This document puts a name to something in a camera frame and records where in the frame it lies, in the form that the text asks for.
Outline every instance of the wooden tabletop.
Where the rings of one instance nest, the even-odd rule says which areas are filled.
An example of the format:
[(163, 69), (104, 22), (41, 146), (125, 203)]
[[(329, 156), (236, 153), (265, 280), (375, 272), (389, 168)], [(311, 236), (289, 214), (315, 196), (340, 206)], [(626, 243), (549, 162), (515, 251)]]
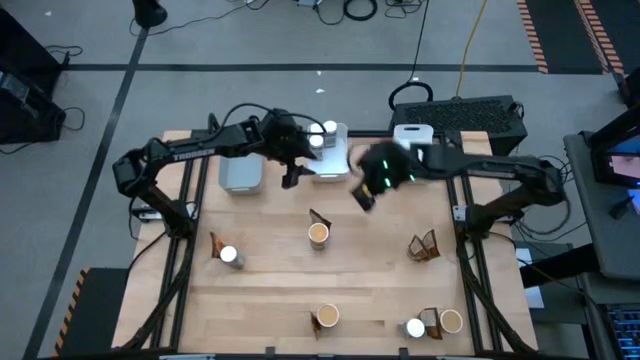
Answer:
[[(164, 139), (188, 136), (171, 131)], [(371, 141), (378, 140), (354, 139), (356, 144)], [(463, 143), (468, 153), (490, 153), (485, 133), (463, 133)], [(354, 158), (365, 149), (357, 146)], [(231, 197), (218, 185), (218, 159), (209, 162), (181, 352), (264, 353), (265, 347), (275, 346), (282, 354), (382, 355), (397, 354), (399, 347), (412, 355), (473, 354), (444, 181), (389, 191), (365, 214), (349, 193), (357, 179), (321, 184), (303, 177), (297, 187), (283, 190), (284, 168), (274, 162), (265, 165), (259, 195)], [(198, 165), (196, 161), (191, 198)], [(171, 198), (178, 196), (183, 169), (184, 164), (174, 164), (158, 175), (158, 186)], [(456, 185), (464, 203), (460, 182)], [(476, 203), (501, 194), (496, 180), (473, 178), (471, 185)], [(333, 223), (330, 243), (321, 252), (314, 251), (307, 238), (310, 208)], [(411, 238), (431, 229), (442, 256), (412, 262), (406, 255)], [(143, 225), (136, 253), (162, 231), (158, 222)], [(211, 258), (209, 231), (246, 257), (243, 270)], [(510, 235), (505, 225), (495, 225), (493, 231)], [(158, 243), (131, 272), (114, 346), (131, 338), (157, 303), (168, 244), (168, 239)], [(537, 347), (513, 245), (492, 236), (484, 249), (496, 305), (524, 341)], [(310, 312), (323, 303), (338, 307), (340, 321), (316, 340)], [(484, 347), (490, 349), (486, 315), (477, 304)], [(443, 340), (403, 339), (398, 323), (427, 307), (458, 310), (465, 327)], [(171, 307), (166, 315), (164, 344), (173, 311)]]

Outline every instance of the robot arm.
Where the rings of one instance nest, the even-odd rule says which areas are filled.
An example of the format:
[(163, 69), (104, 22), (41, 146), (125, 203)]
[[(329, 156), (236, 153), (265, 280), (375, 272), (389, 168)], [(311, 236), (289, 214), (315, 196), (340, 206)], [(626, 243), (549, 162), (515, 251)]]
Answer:
[(385, 142), (373, 145), (357, 165), (364, 176), (352, 194), (365, 211), (373, 208), (376, 196), (418, 178), (468, 175), (519, 181), (522, 186), (488, 204), (466, 207), (465, 225), (472, 233), (489, 231), (505, 216), (519, 219), (527, 206), (552, 206), (565, 199), (560, 171), (534, 157), (471, 155), (443, 145), (412, 145), (406, 150)]

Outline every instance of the paper cup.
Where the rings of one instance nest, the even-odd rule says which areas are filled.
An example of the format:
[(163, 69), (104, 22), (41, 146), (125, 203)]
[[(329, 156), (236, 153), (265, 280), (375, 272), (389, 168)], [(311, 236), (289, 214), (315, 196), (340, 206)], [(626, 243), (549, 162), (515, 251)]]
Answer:
[(464, 323), (459, 312), (448, 309), (440, 313), (440, 327), (444, 332), (457, 334), (462, 330)]
[(326, 328), (334, 327), (340, 319), (340, 312), (333, 304), (323, 304), (316, 312), (316, 318), (320, 325)]
[(329, 239), (329, 228), (323, 223), (315, 223), (309, 227), (309, 242), (315, 250), (323, 250)]

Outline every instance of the keyboard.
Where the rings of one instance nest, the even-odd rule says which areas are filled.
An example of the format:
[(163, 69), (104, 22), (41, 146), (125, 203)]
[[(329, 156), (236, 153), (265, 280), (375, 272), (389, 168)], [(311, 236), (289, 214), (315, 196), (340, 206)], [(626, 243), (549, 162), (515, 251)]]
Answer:
[(404, 107), (408, 124), (428, 124), (436, 132), (448, 130), (504, 133), (511, 130), (510, 116), (499, 100), (447, 101)]
[(607, 305), (617, 348), (624, 359), (640, 359), (640, 304)]

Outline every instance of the black stand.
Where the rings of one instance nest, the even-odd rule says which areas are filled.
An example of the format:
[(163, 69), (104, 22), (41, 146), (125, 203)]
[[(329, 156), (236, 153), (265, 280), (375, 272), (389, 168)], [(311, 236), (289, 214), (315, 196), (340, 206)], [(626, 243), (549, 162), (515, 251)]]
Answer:
[(559, 280), (578, 276), (585, 272), (598, 271), (600, 271), (600, 265), (596, 252), (593, 249), (593, 244), (588, 244), (538, 261), (534, 266), (523, 266), (520, 268), (520, 276), (522, 276), (522, 284), (526, 289), (553, 281), (549, 277)]
[(167, 20), (167, 10), (160, 6), (158, 0), (133, 0), (133, 7), (136, 23), (142, 28), (158, 26)]

